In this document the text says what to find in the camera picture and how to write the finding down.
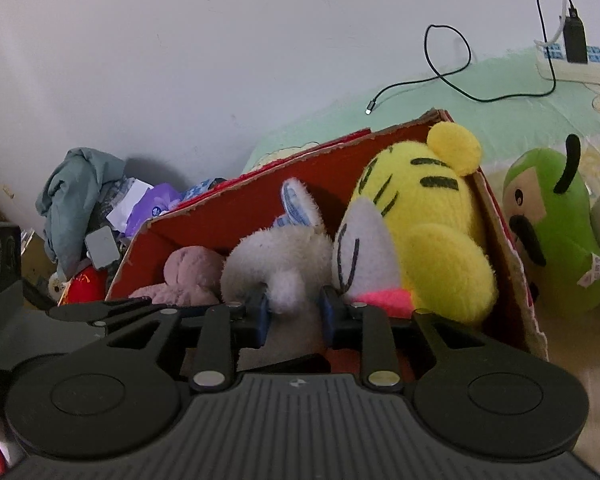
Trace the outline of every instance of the yellow tiger plush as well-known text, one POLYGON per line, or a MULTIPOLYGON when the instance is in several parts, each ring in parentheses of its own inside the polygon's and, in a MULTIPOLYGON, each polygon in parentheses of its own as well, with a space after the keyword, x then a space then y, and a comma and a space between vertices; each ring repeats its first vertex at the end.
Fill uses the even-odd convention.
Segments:
POLYGON ((411 317, 416 308, 471 325, 487 317, 496 281, 464 180, 481 157, 474 134, 444 122, 426 144, 398 142, 369 162, 333 248, 333 285, 347 301, 392 317, 411 317))

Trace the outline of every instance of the green stuffed toy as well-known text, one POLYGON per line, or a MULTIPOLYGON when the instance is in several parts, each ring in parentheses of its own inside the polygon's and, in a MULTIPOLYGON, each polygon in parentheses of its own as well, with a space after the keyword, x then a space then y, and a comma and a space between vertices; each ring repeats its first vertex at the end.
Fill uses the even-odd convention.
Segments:
POLYGON ((578 173, 576 135, 567 137, 566 153, 537 148, 514 162, 504 181, 503 209, 534 300, 573 315, 600 303, 600 247, 578 173))

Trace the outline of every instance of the black cable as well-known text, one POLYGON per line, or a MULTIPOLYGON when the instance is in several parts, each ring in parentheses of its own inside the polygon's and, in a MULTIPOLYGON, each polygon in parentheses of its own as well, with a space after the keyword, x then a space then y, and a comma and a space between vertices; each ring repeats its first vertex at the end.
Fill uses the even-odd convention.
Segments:
POLYGON ((46 294, 43 294, 28 280, 25 278, 22 279, 22 297, 29 301, 36 309, 44 310, 48 312, 53 307, 57 306, 57 303, 48 297, 46 294))
MULTIPOLYGON (((575 8, 573 6, 573 2, 571 0, 569 0, 569 4, 571 6, 571 9, 575 8)), ((536 0, 536 6, 538 6, 538 15, 540 17, 540 25, 542 26, 542 37, 544 38, 544 42, 546 43, 546 41, 547 41, 547 38, 546 38, 546 29, 544 27, 544 17, 542 16, 542 9, 540 7, 540 0, 536 0)), ((476 101, 476 102, 479 102, 479 103, 493 103, 493 102, 496 102, 496 101, 502 101, 503 99, 509 99, 510 97, 546 97, 547 95, 551 95, 555 91, 556 79, 555 79, 555 72, 554 72, 554 64, 551 61, 551 55, 549 53, 549 48, 545 47, 544 50, 546 52, 546 56, 547 56, 547 59, 549 61, 549 67, 551 68, 552 86, 551 86, 550 90, 548 90, 547 92, 542 92, 542 93, 538 93, 538 94, 515 93, 515 94, 505 94, 505 95, 501 95, 501 96, 498 96, 498 97, 493 97, 493 98, 490 98, 490 99, 482 99, 482 98, 475 97, 475 96, 472 96, 472 95, 468 94, 467 92, 465 92, 461 88, 458 88, 458 86, 454 85, 451 81, 448 81, 447 79, 445 79, 447 76, 450 76, 450 75, 462 72, 462 70, 466 69, 471 64, 472 55, 471 55, 471 47, 469 46, 469 42, 466 40, 466 38, 464 37, 464 35, 462 34, 462 32, 460 32, 459 30, 457 30, 455 27, 452 27, 451 25, 434 25, 432 23, 432 24, 429 25, 429 27, 427 27, 427 30, 424 33, 424 57, 427 60, 427 64, 429 65, 430 69, 433 70, 434 74, 436 74, 436 75, 432 76, 432 77, 428 77, 426 79, 418 79, 418 80, 414 80, 414 81, 404 81, 404 82, 401 82, 401 83, 394 83, 392 85, 385 86, 381 91, 379 91, 376 94, 376 96, 373 99, 371 99, 371 101, 369 101, 369 104, 366 106, 366 113, 367 113, 367 115, 370 114, 374 110, 374 108, 376 107, 376 101, 378 100, 378 98, 384 92, 390 90, 391 88, 396 88, 397 86, 404 86, 404 85, 413 85, 413 84, 417 84, 417 83, 426 83, 426 82, 429 82, 429 81, 433 81, 435 79, 442 80, 447 85, 451 86, 451 88, 453 88, 457 92, 460 92, 465 97, 471 99, 472 101, 476 101), (464 46, 466 47, 466 50, 467 50, 467 53, 468 53, 467 62, 463 66, 461 66, 460 68, 458 68, 456 70, 452 70, 451 72, 440 73, 438 71, 438 69, 433 65, 433 63, 431 62, 431 59, 429 57, 429 48, 428 48, 429 32, 430 32, 430 30, 432 28, 448 28, 449 30, 454 31, 458 36, 460 36, 460 38, 462 39, 462 41, 464 41, 464 46)))

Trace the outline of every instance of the red cardboard box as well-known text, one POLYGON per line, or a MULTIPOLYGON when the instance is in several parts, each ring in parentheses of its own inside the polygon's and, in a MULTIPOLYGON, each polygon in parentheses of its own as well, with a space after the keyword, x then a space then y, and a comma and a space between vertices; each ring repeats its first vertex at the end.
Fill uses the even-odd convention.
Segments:
MULTIPOLYGON (((328 234, 333 237, 368 162, 395 142, 424 142, 433 124, 450 120, 444 110, 431 110, 411 123, 379 132, 361 130, 272 162, 181 204, 176 211, 147 221, 126 252, 107 299, 126 298, 141 286, 162 282, 162 268, 174 250, 200 245, 228 254, 241 238, 269 227, 284 212, 280 203, 282 182, 293 176, 313 195, 328 234)), ((546 358, 546 339, 538 330, 522 262, 502 213, 482 171, 468 177, 468 181, 482 208, 488 255, 499 290, 497 304, 485 322, 484 331, 546 358)))

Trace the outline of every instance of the yellow ear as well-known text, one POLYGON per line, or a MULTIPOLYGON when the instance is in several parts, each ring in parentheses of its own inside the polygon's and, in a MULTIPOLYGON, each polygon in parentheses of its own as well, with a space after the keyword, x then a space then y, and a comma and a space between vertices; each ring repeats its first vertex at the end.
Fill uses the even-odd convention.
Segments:
POLYGON ((429 130, 427 146, 459 176, 471 174, 480 166, 480 142, 460 124, 435 124, 429 130))

